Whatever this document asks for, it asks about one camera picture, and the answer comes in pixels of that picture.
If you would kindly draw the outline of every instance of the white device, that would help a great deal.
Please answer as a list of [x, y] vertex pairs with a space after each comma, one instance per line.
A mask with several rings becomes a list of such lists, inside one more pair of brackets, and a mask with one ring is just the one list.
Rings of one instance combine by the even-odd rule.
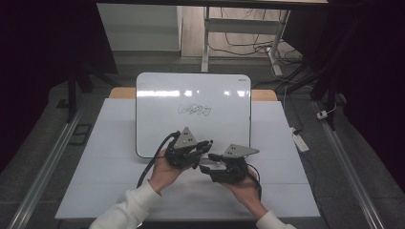
[[242, 74], [141, 73], [137, 78], [136, 152], [153, 157], [163, 140], [184, 127], [210, 153], [230, 143], [250, 147], [250, 78]]

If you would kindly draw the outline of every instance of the metal rail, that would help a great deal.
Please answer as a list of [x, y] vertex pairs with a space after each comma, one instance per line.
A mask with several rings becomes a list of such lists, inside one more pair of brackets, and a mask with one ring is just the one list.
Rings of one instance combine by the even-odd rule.
[[35, 209], [39, 199], [41, 198], [42, 193], [44, 192], [48, 181], [53, 174], [54, 168], [56, 167], [57, 162], [62, 156], [62, 153], [65, 150], [66, 145], [68, 144], [72, 132], [75, 130], [75, 126], [78, 120], [83, 114], [85, 105], [88, 102], [88, 96], [83, 95], [82, 97], [83, 99], [81, 103], [79, 103], [79, 108], [76, 115], [74, 116], [73, 120], [69, 124], [66, 124], [63, 128], [61, 134], [59, 135], [59, 138], [57, 139], [56, 143], [51, 149], [51, 152], [45, 159], [45, 162], [43, 163], [38, 175], [33, 181], [29, 191], [25, 195], [23, 201], [18, 207], [17, 212], [12, 218], [8, 229], [22, 229], [27, 226], [32, 212]]
[[[316, 109], [319, 111], [319, 107], [316, 102], [313, 102]], [[359, 201], [360, 207], [363, 210], [363, 214], [372, 229], [384, 229], [384, 223], [379, 216], [373, 201], [371, 200], [369, 193], [366, 188], [363, 186], [360, 178], [358, 177], [355, 169], [352, 165], [352, 161], [348, 156], [345, 148], [343, 147], [339, 136], [330, 128], [330, 125], [326, 121], [322, 121], [322, 127], [324, 128], [325, 133], [327, 134], [328, 140], [336, 153], [337, 159], [340, 162], [340, 165], [343, 169], [343, 172], [348, 179], [350, 186]]]

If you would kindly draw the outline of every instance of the white tabletop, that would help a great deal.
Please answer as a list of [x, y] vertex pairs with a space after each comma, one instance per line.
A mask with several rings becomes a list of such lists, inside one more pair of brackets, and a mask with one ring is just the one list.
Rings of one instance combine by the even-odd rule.
[[[260, 172], [262, 203], [279, 218], [319, 217], [281, 103], [251, 108], [251, 147], [261, 152], [247, 161]], [[146, 161], [136, 155], [134, 139], [135, 100], [106, 99], [57, 219], [96, 218], [136, 188]], [[162, 191], [147, 220], [241, 219], [253, 217], [224, 187], [191, 169]]]

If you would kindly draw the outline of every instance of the dark wall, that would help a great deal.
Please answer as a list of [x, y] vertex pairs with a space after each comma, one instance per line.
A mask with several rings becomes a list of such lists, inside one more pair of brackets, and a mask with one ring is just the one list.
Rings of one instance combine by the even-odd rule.
[[404, 11], [399, 1], [374, 2], [344, 52], [339, 89], [349, 121], [405, 191]]
[[0, 27], [2, 171], [74, 65], [117, 70], [96, 4], [2, 1]]

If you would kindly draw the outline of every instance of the person's right hand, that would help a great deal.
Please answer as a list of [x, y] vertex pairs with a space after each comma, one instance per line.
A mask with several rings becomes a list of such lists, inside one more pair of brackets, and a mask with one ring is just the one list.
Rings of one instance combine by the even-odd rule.
[[[256, 174], [249, 169], [249, 172], [256, 177]], [[259, 199], [256, 184], [249, 177], [237, 183], [221, 183], [229, 189], [235, 198], [253, 215], [256, 220], [263, 217], [268, 210]]]

